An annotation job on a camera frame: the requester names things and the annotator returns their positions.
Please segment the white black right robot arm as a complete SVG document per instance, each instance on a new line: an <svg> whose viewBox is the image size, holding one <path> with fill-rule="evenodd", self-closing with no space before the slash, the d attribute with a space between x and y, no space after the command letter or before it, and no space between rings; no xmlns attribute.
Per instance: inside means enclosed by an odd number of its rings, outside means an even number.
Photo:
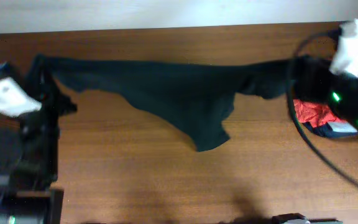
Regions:
<svg viewBox="0 0 358 224"><path fill-rule="evenodd" d="M332 74L326 60L300 59L295 63L300 76L294 83L293 97L328 105L331 111L358 130L358 78Z"/></svg>

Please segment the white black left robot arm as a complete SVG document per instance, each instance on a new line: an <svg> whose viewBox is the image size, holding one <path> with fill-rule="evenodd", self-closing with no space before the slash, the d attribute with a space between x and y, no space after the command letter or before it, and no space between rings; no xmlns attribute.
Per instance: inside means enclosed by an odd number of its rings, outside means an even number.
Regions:
<svg viewBox="0 0 358 224"><path fill-rule="evenodd" d="M17 131L0 128L0 223L60 223L64 191L58 179L61 116L77 111L37 56L22 77L0 63L0 114L18 122Z"/></svg>

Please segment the black Nike t-shirt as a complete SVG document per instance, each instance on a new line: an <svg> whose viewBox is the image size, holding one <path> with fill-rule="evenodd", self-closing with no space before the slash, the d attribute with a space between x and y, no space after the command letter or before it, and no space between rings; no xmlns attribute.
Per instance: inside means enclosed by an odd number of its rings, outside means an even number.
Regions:
<svg viewBox="0 0 358 224"><path fill-rule="evenodd" d="M276 98L285 92L287 60L215 66L133 60L76 60L39 55L43 68L77 92L101 90L123 96L133 107L154 114L189 136L198 151L229 140L223 121L236 93Z"/></svg>

